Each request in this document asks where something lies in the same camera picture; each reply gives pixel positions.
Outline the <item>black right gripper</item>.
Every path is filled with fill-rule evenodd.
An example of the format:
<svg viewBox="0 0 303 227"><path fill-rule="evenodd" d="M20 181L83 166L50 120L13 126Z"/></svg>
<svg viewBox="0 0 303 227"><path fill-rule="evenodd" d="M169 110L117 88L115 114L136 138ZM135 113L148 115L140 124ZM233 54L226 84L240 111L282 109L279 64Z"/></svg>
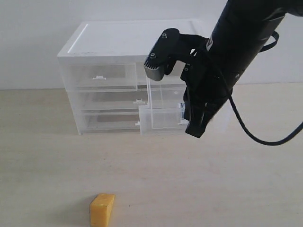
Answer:
<svg viewBox="0 0 303 227"><path fill-rule="evenodd" d="M180 40L187 47L182 55L186 64L180 76L187 88L183 95L184 119L188 121L186 134L201 138L208 123L228 100L219 67L206 50L207 38L181 34Z"/></svg>

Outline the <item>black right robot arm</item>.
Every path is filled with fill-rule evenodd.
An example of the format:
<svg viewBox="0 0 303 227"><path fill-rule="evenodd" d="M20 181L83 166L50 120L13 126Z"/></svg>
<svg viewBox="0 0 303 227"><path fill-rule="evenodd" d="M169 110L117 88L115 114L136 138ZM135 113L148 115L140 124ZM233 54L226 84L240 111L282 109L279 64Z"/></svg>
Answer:
<svg viewBox="0 0 303 227"><path fill-rule="evenodd" d="M215 28L201 44L195 60L186 65L181 79L186 83L186 133L200 138L210 120L232 100L232 90L286 14L300 17L300 0L230 0Z"/></svg>

